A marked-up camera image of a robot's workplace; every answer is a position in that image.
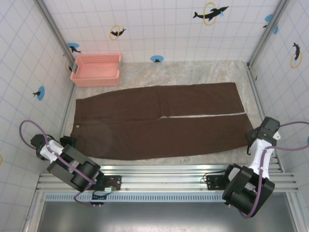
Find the metal frame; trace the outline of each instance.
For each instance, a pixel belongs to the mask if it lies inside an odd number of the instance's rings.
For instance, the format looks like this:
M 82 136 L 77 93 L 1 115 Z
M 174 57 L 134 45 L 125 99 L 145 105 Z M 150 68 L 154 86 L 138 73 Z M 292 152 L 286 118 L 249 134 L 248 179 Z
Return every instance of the metal frame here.
M 43 0 L 34 0 L 41 11 L 43 18 L 50 27 L 53 35 L 62 48 L 70 66 L 73 66 L 74 57 L 68 49 L 60 31 L 56 27 Z M 261 119 L 265 113 L 262 102 L 250 71 L 256 63 L 266 42 L 275 29 L 279 18 L 283 14 L 290 0 L 280 1 L 272 20 L 270 21 L 263 37 L 261 38 L 250 62 L 248 63 L 248 78 L 259 109 Z M 62 129 L 59 137 L 63 135 L 69 116 L 69 108 L 73 101 L 75 85 L 71 87 L 68 99 L 68 108 L 62 118 Z M 102 166 L 105 175 L 119 174 L 123 177 L 121 190 L 108 196 L 107 202 L 222 202 L 222 191 L 208 191 L 205 183 L 201 181 L 204 173 L 223 170 L 227 165 L 129 165 L 129 166 Z M 293 173 L 284 173 L 277 155 L 273 155 L 269 166 L 269 174 L 275 182 L 275 192 L 286 192 L 298 231 L 308 231 L 308 215 L 301 205 L 303 199 L 298 191 Z M 41 174 L 37 191 L 24 227 L 25 232 L 37 231 L 45 201 L 72 201 L 76 193 L 70 186 L 63 183 L 51 174 Z M 89 191 L 81 194 L 80 200 L 88 201 Z
M 57 40 L 59 46 L 61 47 L 64 56 L 67 58 L 70 67 L 73 67 L 75 59 L 69 50 L 65 40 L 63 39 L 59 29 L 57 28 L 52 16 L 50 15 L 48 9 L 46 8 L 46 5 L 43 0 L 33 0 L 38 9 L 41 12 L 42 17 L 46 21 L 47 25 L 49 26 L 49 29 L 53 33 L 55 39 Z
M 279 19 L 281 18 L 284 10 L 286 9 L 287 5 L 290 3 L 291 0 L 281 0 L 279 5 L 273 14 L 271 21 L 269 22 L 268 26 L 266 27 L 266 31 L 264 32 L 261 40 L 259 41 L 254 53 L 248 63 L 249 69 L 254 66 L 258 57 L 260 56 L 262 50 L 266 46 L 271 34 L 275 30 L 276 26 L 278 25 Z

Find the pink plastic basket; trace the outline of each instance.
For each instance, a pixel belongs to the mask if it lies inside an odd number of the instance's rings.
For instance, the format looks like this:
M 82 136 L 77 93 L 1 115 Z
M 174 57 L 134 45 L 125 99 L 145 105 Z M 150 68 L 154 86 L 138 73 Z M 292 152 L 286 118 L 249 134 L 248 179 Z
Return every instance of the pink plastic basket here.
M 119 85 L 120 54 L 80 55 L 70 79 L 79 87 Z

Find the brown pants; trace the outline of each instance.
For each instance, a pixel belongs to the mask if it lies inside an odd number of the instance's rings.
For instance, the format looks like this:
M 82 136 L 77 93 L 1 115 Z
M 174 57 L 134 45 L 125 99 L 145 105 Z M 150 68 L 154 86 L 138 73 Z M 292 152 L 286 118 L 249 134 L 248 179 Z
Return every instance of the brown pants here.
M 247 145 L 252 130 L 234 83 L 155 86 L 76 101 L 71 136 L 87 156 L 140 160 L 227 151 Z

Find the white tiled wall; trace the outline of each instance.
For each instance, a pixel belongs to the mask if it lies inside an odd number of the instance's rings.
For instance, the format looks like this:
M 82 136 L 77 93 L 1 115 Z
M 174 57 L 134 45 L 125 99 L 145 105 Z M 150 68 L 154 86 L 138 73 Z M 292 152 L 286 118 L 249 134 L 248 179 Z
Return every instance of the white tiled wall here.
M 32 0 L 0 0 L 0 231 L 20 231 L 46 164 L 18 134 L 30 118 L 56 136 L 70 78 L 65 58 Z M 33 97 L 45 87 L 42 101 Z M 38 132 L 24 127 L 25 138 Z
M 153 55 L 165 61 L 248 62 L 268 24 L 265 17 L 274 12 L 279 0 L 215 0 L 216 8 L 228 8 L 212 26 L 193 18 L 194 12 L 203 14 L 208 2 L 45 0 L 65 40 L 78 43 L 83 54 L 120 52 L 125 62 L 150 62 Z M 207 7 L 205 14 L 215 7 Z M 126 30 L 112 41 L 114 25 Z
M 295 53 L 293 43 L 300 46 L 302 62 L 291 68 Z M 281 124 L 309 121 L 309 1 L 294 0 L 279 23 L 255 66 L 257 85 L 266 114 Z M 307 144 L 309 126 L 297 125 L 280 129 L 279 145 L 300 147 Z M 293 171 L 309 207 L 309 149 L 297 152 L 279 151 L 286 171 Z

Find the cable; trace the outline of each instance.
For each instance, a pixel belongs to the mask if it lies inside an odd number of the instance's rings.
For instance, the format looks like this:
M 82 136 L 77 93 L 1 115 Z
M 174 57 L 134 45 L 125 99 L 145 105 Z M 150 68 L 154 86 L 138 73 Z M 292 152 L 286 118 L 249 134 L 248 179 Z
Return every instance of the cable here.
M 49 146 L 49 142 L 48 142 L 48 139 L 47 139 L 47 135 L 45 134 L 45 132 L 43 131 L 43 129 L 42 129 L 37 123 L 35 123 L 35 122 L 32 121 L 32 120 L 24 120 L 24 121 L 22 121 L 22 122 L 20 123 L 20 125 L 19 125 L 19 135 L 20 135 L 20 138 L 21 138 L 21 140 L 22 140 L 28 147 L 31 147 L 31 148 L 33 148 L 33 149 L 36 149 L 36 148 L 33 147 L 32 145 L 28 144 L 28 143 L 26 142 L 26 140 L 24 139 L 23 135 L 22 135 L 22 130 L 21 130 L 21 128 L 22 128 L 23 124 L 26 123 L 26 122 L 32 123 L 33 125 L 35 125 L 35 126 L 41 131 L 41 133 L 42 133 L 42 135 L 43 135 L 43 137 L 44 137 L 44 140 L 45 140 L 46 148 L 47 148 L 47 150 L 48 150 L 50 153 L 52 153 L 53 155 L 55 155 L 55 156 L 56 156 L 62 163 L 64 163 L 67 167 L 69 167 L 69 168 L 71 168 L 72 170 L 74 170 L 74 171 L 75 171 L 76 173 L 78 173 L 82 178 L 84 178 L 86 181 L 89 182 L 89 185 L 85 188 L 85 190 L 88 190 L 92 185 L 95 185 L 95 184 L 96 184 L 96 182 L 95 182 L 94 180 L 92 180 L 92 179 L 90 179 L 88 176 L 84 175 L 84 174 L 83 174 L 81 171 L 79 171 L 77 168 L 75 168 L 75 167 L 72 166 L 70 163 L 68 163 L 68 162 L 66 162 L 64 159 L 62 159 L 62 157 L 61 157 L 58 153 L 54 152 L 54 151 L 50 148 L 50 146 Z M 76 199 L 81 193 L 82 193 L 82 192 L 77 193 L 77 194 L 75 195 L 75 197 L 74 197 L 74 200 L 75 200 L 76 202 L 78 202 L 78 203 L 82 203 L 82 204 L 85 204 L 85 205 L 89 205 L 90 203 L 87 204 L 87 203 L 81 202 L 81 201 L 79 201 L 79 200 Z
M 106 184 L 108 184 L 108 183 L 110 183 L 110 182 L 114 182 L 114 183 L 117 185 L 117 187 L 119 187 L 119 184 L 118 184 L 117 181 L 115 181 L 115 180 L 109 180 L 109 181 L 106 182 Z
M 226 169 L 224 170 L 220 170 L 220 171 L 215 171 L 215 172 L 210 172 L 210 173 L 205 173 L 202 177 L 204 182 L 207 182 L 207 180 L 205 180 L 205 176 L 207 176 L 208 174 L 214 174 L 214 173 L 224 173 L 226 171 Z
M 46 135 L 57 142 L 57 140 L 53 136 L 51 136 L 50 134 L 46 134 Z
M 281 127 L 289 126 L 289 125 L 292 125 L 292 124 L 299 124 L 299 123 L 309 125 L 309 122 L 297 121 L 297 122 L 290 122 L 290 123 L 283 124 L 283 125 L 281 125 Z M 280 147 L 280 146 L 268 146 L 268 147 L 266 147 L 264 149 L 264 151 L 262 153 L 262 156 L 261 156 L 260 174 L 259 174 L 259 182 L 258 182 L 258 186 L 257 186 L 256 198 L 254 200 L 253 207 L 252 207 L 251 211 L 249 212 L 249 214 L 244 215 L 241 211 L 239 211 L 243 218 L 245 218 L 245 219 L 251 218 L 251 216 L 254 214 L 254 212 L 255 212 L 255 210 L 257 208 L 257 204 L 258 204 L 258 202 L 260 200 L 261 191 L 262 191 L 261 188 L 262 188 L 262 179 L 263 179 L 263 177 L 262 177 L 262 175 L 263 175 L 263 164 L 264 164 L 264 158 L 265 158 L 266 151 L 268 149 L 279 149 L 279 150 L 284 150 L 284 151 L 300 151 L 300 150 L 303 150 L 303 149 L 306 149 L 306 148 L 309 148 L 309 144 L 306 145 L 306 146 L 298 147 L 298 148 L 288 148 L 288 147 Z

